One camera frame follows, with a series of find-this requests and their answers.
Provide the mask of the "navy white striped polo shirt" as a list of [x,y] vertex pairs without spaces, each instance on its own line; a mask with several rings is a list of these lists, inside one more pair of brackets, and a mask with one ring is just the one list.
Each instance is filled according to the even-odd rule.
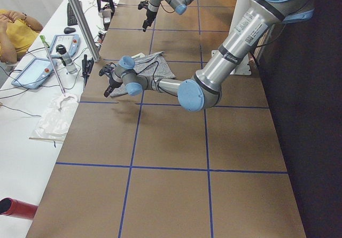
[[116,63],[114,72],[122,79],[123,84],[112,91],[109,95],[111,97],[136,96],[145,90],[175,95],[169,89],[159,87],[161,81],[176,78],[164,59],[162,51],[143,57],[123,56]]

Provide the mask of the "small brown box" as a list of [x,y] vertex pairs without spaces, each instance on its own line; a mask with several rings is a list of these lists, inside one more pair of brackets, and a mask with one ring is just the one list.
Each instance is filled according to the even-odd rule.
[[103,25],[104,29],[108,30],[111,20],[112,20],[112,11],[111,9],[106,9],[102,11]]

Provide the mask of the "upper teach pendant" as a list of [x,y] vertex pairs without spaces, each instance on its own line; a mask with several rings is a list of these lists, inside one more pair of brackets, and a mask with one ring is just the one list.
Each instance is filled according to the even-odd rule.
[[68,51],[69,55],[73,58],[78,52],[80,45],[80,37],[78,34],[59,34],[53,37],[50,44],[49,53],[51,55],[56,55],[56,46],[63,45]]

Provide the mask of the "teach pendant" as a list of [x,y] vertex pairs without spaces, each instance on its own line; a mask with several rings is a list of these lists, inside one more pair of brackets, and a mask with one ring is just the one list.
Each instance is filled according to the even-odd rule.
[[14,78],[11,85],[26,89],[37,89],[54,72],[53,66],[48,59],[34,58]]
[[73,58],[78,52],[80,45],[80,37],[78,34],[59,34],[53,37],[50,44],[49,53],[51,55],[56,55],[56,46],[63,45],[68,51],[69,55]]

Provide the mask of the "clear water bottle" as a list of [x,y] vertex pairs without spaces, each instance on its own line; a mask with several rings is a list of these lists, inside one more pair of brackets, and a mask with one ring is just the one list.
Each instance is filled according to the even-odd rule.
[[77,68],[73,63],[66,47],[62,44],[56,46],[56,52],[60,55],[60,59],[69,74],[74,74],[77,72]]

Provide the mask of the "clear plastic bag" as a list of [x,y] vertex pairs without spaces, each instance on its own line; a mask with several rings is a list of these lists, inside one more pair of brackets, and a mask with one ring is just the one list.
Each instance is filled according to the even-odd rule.
[[78,104],[78,97],[70,93],[53,98],[30,137],[65,139]]

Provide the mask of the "black computer mouse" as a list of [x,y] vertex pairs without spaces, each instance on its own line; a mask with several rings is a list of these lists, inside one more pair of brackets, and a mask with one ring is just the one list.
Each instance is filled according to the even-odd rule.
[[73,28],[73,27],[66,27],[64,29],[64,34],[71,34],[71,33],[74,33],[74,32],[76,32],[76,29]]

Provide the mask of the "lower teach pendant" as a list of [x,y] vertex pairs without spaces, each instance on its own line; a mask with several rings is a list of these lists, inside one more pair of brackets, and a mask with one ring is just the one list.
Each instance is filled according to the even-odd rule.
[[37,89],[54,72],[53,66],[48,59],[34,58],[14,78],[11,85],[26,89]]

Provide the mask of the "black keyboard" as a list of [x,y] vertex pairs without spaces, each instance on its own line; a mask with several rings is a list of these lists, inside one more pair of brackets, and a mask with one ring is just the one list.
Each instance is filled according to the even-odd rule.
[[67,25],[68,26],[75,26],[75,25],[77,25],[77,18],[76,18],[76,15],[73,12],[73,9],[72,9],[70,3],[67,3]]

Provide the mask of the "thin wooden stick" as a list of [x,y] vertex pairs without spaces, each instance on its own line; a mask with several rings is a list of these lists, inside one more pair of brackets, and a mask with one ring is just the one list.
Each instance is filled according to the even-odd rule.
[[35,141],[46,141],[46,142],[57,142],[57,143],[63,143],[64,139],[54,139],[54,138],[44,138],[44,137],[29,137],[29,140],[35,140]]

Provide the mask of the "person in yellow shirt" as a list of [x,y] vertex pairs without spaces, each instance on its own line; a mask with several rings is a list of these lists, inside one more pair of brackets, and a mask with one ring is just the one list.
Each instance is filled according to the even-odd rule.
[[1,62],[18,62],[42,29],[38,20],[23,12],[1,9]]

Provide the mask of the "red fire extinguisher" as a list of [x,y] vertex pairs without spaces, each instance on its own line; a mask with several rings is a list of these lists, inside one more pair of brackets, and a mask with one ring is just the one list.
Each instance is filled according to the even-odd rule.
[[33,220],[37,209],[37,205],[14,198],[7,197],[1,200],[1,216]]

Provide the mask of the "aluminium frame post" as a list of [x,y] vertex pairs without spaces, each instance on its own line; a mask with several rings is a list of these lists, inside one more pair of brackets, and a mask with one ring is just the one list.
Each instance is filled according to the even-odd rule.
[[83,38],[88,46],[88,49],[92,55],[92,58],[94,62],[99,62],[100,60],[100,55],[99,55],[99,50],[93,40],[93,36],[91,34],[91,30],[89,28],[89,25],[87,23],[86,17],[83,13],[81,4],[79,3],[79,0],[68,0],[70,3],[73,12],[76,16],[77,23],[81,29]]

